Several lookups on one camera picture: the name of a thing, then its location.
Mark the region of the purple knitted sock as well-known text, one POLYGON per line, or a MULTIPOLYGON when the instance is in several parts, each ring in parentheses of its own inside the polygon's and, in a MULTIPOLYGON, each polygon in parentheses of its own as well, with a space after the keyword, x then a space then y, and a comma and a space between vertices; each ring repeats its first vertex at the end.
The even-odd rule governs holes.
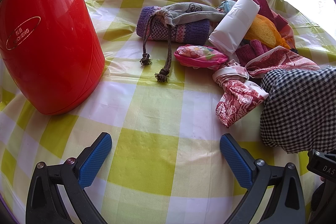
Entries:
MULTIPOLYGON (((136 33, 141 38, 144 37, 145 27, 159 6, 146 6, 141 10, 138 18, 136 33)), ((147 34, 150 32, 149 40, 167 41, 168 30, 163 23, 154 18, 151 26, 148 26, 147 34)), ((171 41, 174 43, 205 45, 210 32, 210 21, 208 19, 199 20, 187 24, 176 25, 171 29, 171 41)))

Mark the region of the black white checkered cloth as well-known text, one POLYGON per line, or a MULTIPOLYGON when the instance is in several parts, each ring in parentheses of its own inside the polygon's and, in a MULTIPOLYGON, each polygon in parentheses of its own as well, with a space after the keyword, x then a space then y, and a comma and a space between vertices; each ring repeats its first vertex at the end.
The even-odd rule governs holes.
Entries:
POLYGON ((335 68, 269 71, 260 117, 262 142, 287 153, 335 149, 335 68))

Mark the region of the red white patterned cloth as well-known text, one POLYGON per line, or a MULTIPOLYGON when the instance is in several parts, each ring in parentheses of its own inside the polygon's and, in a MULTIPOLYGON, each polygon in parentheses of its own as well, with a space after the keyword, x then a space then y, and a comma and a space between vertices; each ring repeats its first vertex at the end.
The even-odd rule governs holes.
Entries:
POLYGON ((276 69, 316 71, 319 68, 314 61, 282 46, 276 46, 252 59, 246 66, 233 60, 228 61, 213 74, 214 82, 224 90, 215 114, 229 128, 269 96, 268 92, 250 79, 261 79, 276 69))

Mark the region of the yellow checkered plastic tablecloth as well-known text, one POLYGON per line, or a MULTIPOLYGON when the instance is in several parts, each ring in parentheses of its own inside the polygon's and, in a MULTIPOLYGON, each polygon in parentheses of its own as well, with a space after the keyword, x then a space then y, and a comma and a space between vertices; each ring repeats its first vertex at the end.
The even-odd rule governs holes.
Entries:
POLYGON ((140 65, 141 9, 182 1, 217 6, 224 0, 85 0, 105 70, 91 96, 67 114, 38 112, 1 67, 1 196, 18 222, 25 222, 36 164, 77 156, 102 132, 111 134, 112 151, 86 192, 108 223, 225 222, 245 190, 219 150, 224 133, 268 164, 294 163, 310 205, 318 178, 306 168, 307 153, 263 145, 261 107, 226 128, 215 115, 223 92, 210 70, 174 61, 168 82, 158 83, 164 42, 148 42, 153 62, 140 65))

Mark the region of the magenta fuzzy glove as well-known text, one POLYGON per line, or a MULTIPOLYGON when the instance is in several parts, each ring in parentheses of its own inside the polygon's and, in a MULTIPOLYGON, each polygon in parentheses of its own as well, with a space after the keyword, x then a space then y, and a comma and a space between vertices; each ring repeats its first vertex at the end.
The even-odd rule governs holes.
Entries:
POLYGON ((268 51, 269 48, 267 48, 266 45, 259 40, 251 40, 247 44, 239 47, 235 53, 238 57, 240 65, 244 67, 252 59, 255 59, 268 51))

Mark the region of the pink floral pouch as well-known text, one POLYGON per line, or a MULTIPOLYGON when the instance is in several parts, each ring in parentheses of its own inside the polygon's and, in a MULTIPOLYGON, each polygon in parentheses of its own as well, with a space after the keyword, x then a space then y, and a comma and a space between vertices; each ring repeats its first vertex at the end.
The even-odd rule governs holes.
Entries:
POLYGON ((177 48, 174 57, 185 67, 208 68, 213 71, 228 60, 228 56, 214 47, 184 45, 177 48))

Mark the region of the orange mesh sponge bag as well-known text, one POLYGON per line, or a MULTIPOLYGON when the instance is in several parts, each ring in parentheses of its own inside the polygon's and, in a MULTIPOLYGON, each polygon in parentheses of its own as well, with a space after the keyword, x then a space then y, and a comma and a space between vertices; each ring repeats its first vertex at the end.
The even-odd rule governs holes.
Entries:
POLYGON ((244 36, 246 40, 258 40, 268 48, 282 46, 290 49, 286 40, 281 37, 276 26, 265 16, 257 14, 249 30, 244 36))

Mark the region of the red thermos flask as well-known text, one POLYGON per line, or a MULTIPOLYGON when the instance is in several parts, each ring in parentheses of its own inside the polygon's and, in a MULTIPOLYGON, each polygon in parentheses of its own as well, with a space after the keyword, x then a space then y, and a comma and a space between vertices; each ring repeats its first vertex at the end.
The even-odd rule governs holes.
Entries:
POLYGON ((79 106, 105 63, 84 0, 1 0, 1 57, 19 90, 46 115, 79 106))

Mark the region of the dark red cloth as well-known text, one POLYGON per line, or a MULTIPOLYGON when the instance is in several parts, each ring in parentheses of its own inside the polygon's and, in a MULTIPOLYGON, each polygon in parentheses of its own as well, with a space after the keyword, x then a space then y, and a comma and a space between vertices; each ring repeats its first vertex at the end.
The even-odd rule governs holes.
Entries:
POLYGON ((253 1, 260 6, 258 14, 268 18, 275 25, 278 31, 281 31, 285 26, 288 25, 288 21, 285 18, 271 10, 267 0, 253 1))

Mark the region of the light blue cloth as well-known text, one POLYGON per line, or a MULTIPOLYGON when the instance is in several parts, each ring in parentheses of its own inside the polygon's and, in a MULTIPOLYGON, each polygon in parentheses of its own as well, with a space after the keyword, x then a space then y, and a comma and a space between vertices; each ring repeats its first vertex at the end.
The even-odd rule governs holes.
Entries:
POLYGON ((218 10, 218 12, 227 14, 232 9, 235 3, 236 2, 233 0, 225 0, 220 5, 218 5, 216 9, 218 10))

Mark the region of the grey drawstring pouch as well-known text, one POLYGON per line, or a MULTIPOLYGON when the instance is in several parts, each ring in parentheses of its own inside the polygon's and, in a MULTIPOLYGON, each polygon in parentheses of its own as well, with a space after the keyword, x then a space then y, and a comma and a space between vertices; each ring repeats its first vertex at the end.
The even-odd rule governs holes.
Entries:
POLYGON ((152 63, 150 54, 146 50, 147 41, 149 41, 150 32, 147 34, 148 26, 151 26, 153 19, 159 19, 168 30, 168 40, 167 42, 167 58, 163 68, 155 74, 155 78, 159 83, 164 83, 168 80, 171 61, 172 61, 172 44, 171 41, 171 29, 176 25, 187 24, 191 22, 197 22, 199 20, 208 19, 210 21, 210 32, 211 33, 211 24, 219 23, 225 14, 218 12, 218 10, 209 5, 204 5, 201 3, 195 2, 179 2, 172 5, 167 5, 159 7, 158 10, 148 20, 145 27, 145 34, 142 38, 142 57, 140 59, 140 64, 142 66, 147 66, 152 63))

